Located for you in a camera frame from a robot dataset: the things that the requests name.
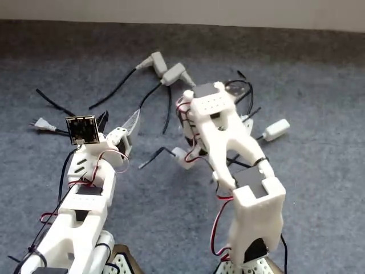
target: white plastic bracket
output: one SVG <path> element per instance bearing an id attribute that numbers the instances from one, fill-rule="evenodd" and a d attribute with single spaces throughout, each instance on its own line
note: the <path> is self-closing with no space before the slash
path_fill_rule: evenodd
<path id="1" fill-rule="evenodd" d="M 251 165 L 264 158 L 265 154 L 257 141 L 250 136 L 253 121 L 248 119 L 245 123 L 242 122 L 237 114 L 234 98 L 226 92 L 223 83 L 216 82 L 214 87 L 218 90 L 217 93 L 193 98 L 190 111 L 217 179 L 222 186 L 233 190 L 236 186 L 226 165 L 227 150 L 237 151 Z M 266 176 L 273 174 L 270 165 L 264 168 L 263 173 Z"/>

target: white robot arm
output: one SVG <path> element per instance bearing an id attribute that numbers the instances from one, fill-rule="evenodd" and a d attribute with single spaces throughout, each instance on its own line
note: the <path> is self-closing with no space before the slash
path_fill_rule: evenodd
<path id="1" fill-rule="evenodd" d="M 206 154 L 214 170 L 213 179 L 231 192 L 234 219 L 226 248 L 234 266 L 245 268 L 250 261 L 276 249 L 283 226 L 285 189 L 258 142 L 250 136 L 253 121 L 237 114 L 236 99 L 236 94 L 221 82 L 185 91 L 176 103 L 177 114 L 193 149 L 188 154 L 180 148 L 172 152 L 185 168 L 190 168 L 199 155 Z M 265 131 L 264 138 L 277 138 L 287 128 L 287 121 L 281 120 Z M 262 178 L 251 178 L 250 182 L 242 172 L 234 178 L 226 164 L 228 150 L 237 151 Z"/>
<path id="2" fill-rule="evenodd" d="M 115 243 L 102 229 L 113 200 L 115 168 L 129 163 L 138 129 L 135 113 L 106 137 L 99 133 L 99 143 L 79 146 L 67 174 L 70 189 L 49 231 L 22 261 L 21 274 L 109 273 L 106 263 Z M 126 263 L 122 270 L 131 273 Z"/>

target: black cable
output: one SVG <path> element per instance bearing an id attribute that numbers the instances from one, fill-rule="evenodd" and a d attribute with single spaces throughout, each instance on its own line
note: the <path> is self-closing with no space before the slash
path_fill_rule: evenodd
<path id="1" fill-rule="evenodd" d="M 105 265 L 109 267 L 114 267 L 116 269 L 116 274 L 120 274 L 120 268 L 116 264 L 106 263 Z"/>
<path id="2" fill-rule="evenodd" d="M 44 255 L 42 255 L 39 251 L 37 251 L 37 247 L 40 243 L 40 239 L 42 239 L 42 237 L 44 237 L 45 233 L 47 233 L 47 231 L 43 231 L 45 226 L 47 225 L 47 223 L 49 222 L 49 220 L 52 218 L 52 216 L 55 214 L 55 212 L 59 209 L 59 207 L 61 206 L 61 204 L 63 203 L 64 199 L 67 197 L 67 194 L 72 190 L 72 188 L 75 186 L 76 184 L 73 184 L 70 189 L 66 192 L 66 194 L 64 195 L 64 197 L 62 198 L 62 200 L 57 204 L 56 208 L 53 210 L 53 212 L 51 213 L 51 215 L 48 217 L 48 219 L 45 221 L 45 223 L 43 224 L 43 226 L 40 228 L 39 232 L 37 233 L 36 237 L 34 238 L 32 244 L 30 245 L 30 247 L 28 247 L 28 253 L 24 256 L 24 258 L 21 260 L 21 262 L 17 265 L 16 269 L 14 270 L 13 274 L 19 274 L 21 271 L 22 266 L 24 265 L 24 263 L 29 259 L 29 257 L 31 255 L 33 255 L 34 253 L 37 254 L 40 259 L 43 261 L 44 267 L 47 267 L 47 260 L 44 257 Z"/>
<path id="3" fill-rule="evenodd" d="M 240 157 L 240 155 L 236 154 L 233 158 L 231 158 L 230 162 L 227 164 L 227 166 L 229 167 L 231 164 L 233 164 L 233 161 L 236 161 L 238 159 L 238 157 Z"/>
<path id="4" fill-rule="evenodd" d="M 66 130 L 60 130 L 59 128 L 56 128 L 56 132 L 58 132 L 58 133 L 65 133 L 65 134 L 69 135 L 68 131 L 66 131 Z"/>
<path id="5" fill-rule="evenodd" d="M 280 239 L 283 242 L 284 249 L 285 249 L 285 256 L 284 256 L 284 274 L 287 274 L 287 256 L 288 256 L 288 251 L 287 251 L 287 245 L 286 245 L 285 239 L 283 237 L 283 234 L 280 234 Z"/>
<path id="6" fill-rule="evenodd" d="M 100 246 L 104 246 L 109 250 L 109 255 L 108 255 L 108 258 L 107 258 L 107 262 L 108 262 L 110 257 L 112 256 L 112 251 L 110 249 L 110 246 L 107 245 L 106 243 L 100 243 L 100 244 L 97 244 L 95 247 L 100 247 Z"/>
<path id="7" fill-rule="evenodd" d="M 171 92 L 171 86 L 168 86 L 167 87 L 167 93 L 168 93 L 168 96 L 169 96 L 169 105 L 167 107 L 166 122 L 165 122 L 164 129 L 162 130 L 162 134 L 165 134 L 166 133 L 167 127 L 169 126 L 169 122 L 170 122 L 171 108 L 172 108 L 172 92 Z"/>
<path id="8" fill-rule="evenodd" d="M 11 255 L 8 255 L 7 257 L 8 257 L 9 259 L 12 259 L 13 261 L 15 261 L 15 262 L 17 262 L 17 263 L 20 263 L 20 262 L 21 262 L 19 259 L 15 258 L 15 257 L 13 257 L 13 256 L 11 256 Z"/>
<path id="9" fill-rule="evenodd" d="M 242 72 L 240 72 L 240 70 L 237 70 L 237 74 L 238 74 L 240 77 L 244 78 L 244 80 L 246 80 L 246 79 L 247 79 L 247 78 L 246 78 L 246 76 L 244 76 L 244 74 L 243 74 Z M 247 111 L 247 115 L 250 115 L 251 110 L 252 110 L 252 108 L 253 108 L 253 86 L 252 86 L 252 84 L 251 84 L 250 82 L 248 82 L 248 84 L 249 84 L 249 86 L 250 86 L 250 90 L 251 90 L 251 100 L 250 100 L 249 109 L 248 109 L 248 111 Z"/>
<path id="10" fill-rule="evenodd" d="M 245 123 L 248 119 L 252 118 L 252 116 L 255 115 L 256 113 L 258 113 L 260 110 L 261 110 L 261 107 L 256 108 L 254 112 L 252 112 L 251 114 L 249 114 L 247 116 L 247 118 L 242 121 L 242 123 Z"/>
<path id="11" fill-rule="evenodd" d="M 56 104 L 54 101 L 52 101 L 50 98 L 48 98 L 43 92 L 41 92 L 41 90 L 39 88 L 37 88 L 35 90 L 44 100 L 46 100 L 47 102 L 49 102 L 49 104 L 53 105 L 55 108 L 57 108 L 58 110 L 62 110 L 64 113 L 66 113 L 69 116 L 76 116 L 75 114 L 73 114 L 71 111 L 67 110 L 64 107 L 61 107 L 60 105 Z"/>
<path id="12" fill-rule="evenodd" d="M 147 93 L 144 97 L 143 97 L 143 99 L 142 99 L 142 101 L 139 103 L 139 106 L 138 106 L 138 109 L 139 110 L 141 110 L 141 108 L 143 107 L 143 104 L 144 104 L 144 102 L 147 100 L 147 98 L 152 94 L 152 93 L 154 93 L 160 86 L 162 85 L 162 83 L 161 82 L 159 82 L 158 83 L 158 85 L 156 86 L 156 87 L 154 87 L 149 93 Z"/>
<path id="13" fill-rule="evenodd" d="M 77 150 L 79 150 L 81 148 L 81 146 L 80 147 L 78 147 L 78 148 L 76 148 L 76 149 L 74 149 L 74 150 L 72 150 L 68 155 L 67 155 L 67 157 L 66 157 L 66 159 L 65 159 L 65 161 L 64 161 L 64 163 L 63 163 L 63 167 L 62 167 L 62 172 L 61 172 L 61 177 L 60 177 L 60 179 L 59 179 L 59 188 L 58 188 L 58 198 L 57 198 L 57 203 L 59 204 L 60 203 L 60 201 L 61 201 L 61 197 L 62 197 L 62 187 L 63 187 L 63 178 L 64 178 L 64 173 L 66 172 L 66 167 L 67 167 L 67 163 L 68 163 L 68 161 L 69 161 L 69 159 L 70 159 L 70 157 L 77 151 Z"/>
<path id="14" fill-rule="evenodd" d="M 117 91 L 118 89 L 125 83 L 125 81 L 128 80 L 129 77 L 132 76 L 132 74 L 136 71 L 137 69 L 134 68 L 133 70 L 131 70 L 118 84 L 117 86 L 112 90 L 111 93 L 109 93 L 107 96 L 105 96 L 103 99 L 97 101 L 95 104 L 93 104 L 92 106 L 89 106 L 89 110 L 93 109 L 94 107 L 99 106 L 100 104 L 104 103 L 106 100 L 110 99 Z"/>
<path id="15" fill-rule="evenodd" d="M 156 159 L 157 156 L 159 156 L 161 154 L 161 152 L 163 151 L 167 151 L 168 153 L 170 153 L 172 156 L 176 156 L 175 153 L 173 153 L 171 150 L 169 150 L 168 148 L 166 147 L 160 147 L 158 150 L 156 150 L 151 158 L 149 158 L 149 160 L 147 160 L 146 162 L 142 163 L 141 165 L 138 166 L 138 169 L 141 170 L 142 168 L 144 168 L 145 166 L 147 166 L 150 162 L 152 162 L 153 160 Z"/>
<path id="16" fill-rule="evenodd" d="M 246 168 L 252 167 L 252 166 L 250 166 L 248 164 L 243 164 L 243 163 L 241 163 L 241 162 L 239 162 L 239 161 L 237 161 L 235 159 L 231 159 L 231 158 L 228 158 L 228 157 L 226 158 L 226 160 L 229 162 L 229 164 L 237 164 L 237 165 L 239 165 L 241 167 L 246 167 Z"/>

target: perforated metal plate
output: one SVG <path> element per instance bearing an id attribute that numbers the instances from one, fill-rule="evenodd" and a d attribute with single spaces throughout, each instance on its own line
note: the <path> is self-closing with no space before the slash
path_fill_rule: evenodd
<path id="1" fill-rule="evenodd" d="M 131 264 L 129 263 L 127 257 L 122 253 L 119 253 L 115 256 L 112 264 L 115 264 L 119 267 L 120 274 L 134 274 Z M 106 265 L 104 267 L 103 273 L 104 274 L 117 274 L 117 269 L 115 267 L 110 267 L 110 266 Z"/>
<path id="2" fill-rule="evenodd" d="M 274 274 L 265 259 L 250 261 L 242 269 L 235 269 L 231 261 L 221 262 L 214 274 Z"/>

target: gray connector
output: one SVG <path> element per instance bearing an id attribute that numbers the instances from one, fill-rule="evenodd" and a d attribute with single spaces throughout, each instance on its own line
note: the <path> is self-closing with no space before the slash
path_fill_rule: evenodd
<path id="1" fill-rule="evenodd" d="M 181 63 L 177 63 L 172 68 L 170 68 L 162 77 L 161 83 L 165 86 L 170 86 L 174 84 L 177 80 L 183 80 L 190 86 L 195 86 L 194 82 L 186 72 L 185 67 Z"/>
<path id="2" fill-rule="evenodd" d="M 155 72 L 158 77 L 162 77 L 167 71 L 167 65 L 165 63 L 164 58 L 162 57 L 161 52 L 157 51 L 152 53 L 146 60 L 143 60 L 138 66 L 136 66 L 137 70 L 143 69 L 144 67 L 151 67 L 155 69 Z"/>
<path id="3" fill-rule="evenodd" d="M 151 57 L 153 60 L 153 68 L 155 69 L 157 76 L 162 78 L 162 76 L 167 71 L 167 65 L 164 58 L 162 57 L 161 52 L 157 51 L 155 53 L 152 53 Z"/>

